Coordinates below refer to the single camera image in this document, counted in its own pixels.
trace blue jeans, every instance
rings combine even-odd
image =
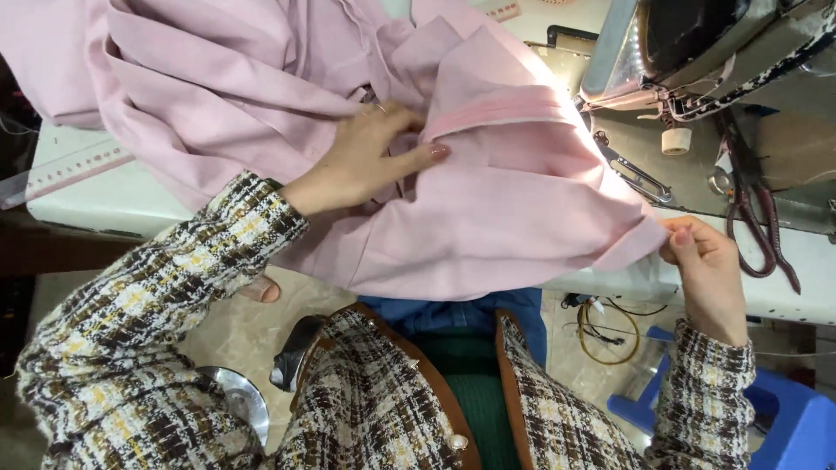
[[[509,309],[517,317],[534,360],[546,366],[546,324],[540,316],[543,292],[533,287],[504,290],[466,302],[387,299],[360,295],[386,323],[406,338],[415,333],[451,326],[469,326],[493,337],[497,331],[496,309]]]

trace blue stool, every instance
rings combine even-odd
[[[672,341],[671,332],[651,327],[651,338]],[[662,376],[670,367],[662,357],[656,375],[641,392],[638,401],[612,395],[607,408],[640,430],[653,436],[656,414],[653,405],[659,395]],[[836,466],[836,404],[815,390],[790,381],[783,375],[757,368],[755,382],[743,395],[758,415],[774,417],[761,448],[752,454],[749,470],[832,470]]]

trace brown scissors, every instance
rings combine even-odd
[[[726,108],[719,111],[715,116],[717,129],[728,144],[732,168],[731,175],[734,180],[734,197],[726,212],[726,235],[732,240],[735,239],[734,220],[739,213],[741,220],[749,227],[757,244],[761,247],[765,258],[763,268],[755,269],[740,254],[740,267],[744,273],[753,278],[766,278],[775,271],[776,266],[779,266],[789,278],[789,283],[793,286],[796,294],[801,294],[801,281],[798,280],[793,266],[781,254],[775,199],[772,198],[772,191],[763,178],[761,163],[758,161],[755,152],[743,140],[731,109]],[[751,194],[755,195],[761,208],[766,233],[764,233],[760,222],[755,217]]]

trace woman's left hand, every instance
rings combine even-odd
[[[400,156],[386,155],[396,136],[423,127],[424,119],[400,103],[365,105],[362,113],[337,125],[334,144],[322,159],[279,194],[304,216],[367,202],[386,185],[450,155],[450,147],[440,144],[418,146]]]

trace sleeve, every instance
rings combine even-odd
[[[43,467],[257,467],[255,431],[176,343],[307,226],[245,171],[56,307],[18,360],[18,394],[48,439]]]
[[[754,410],[743,391],[755,380],[752,344],[731,347],[677,321],[662,380],[655,435],[645,456],[660,470],[745,470]]]

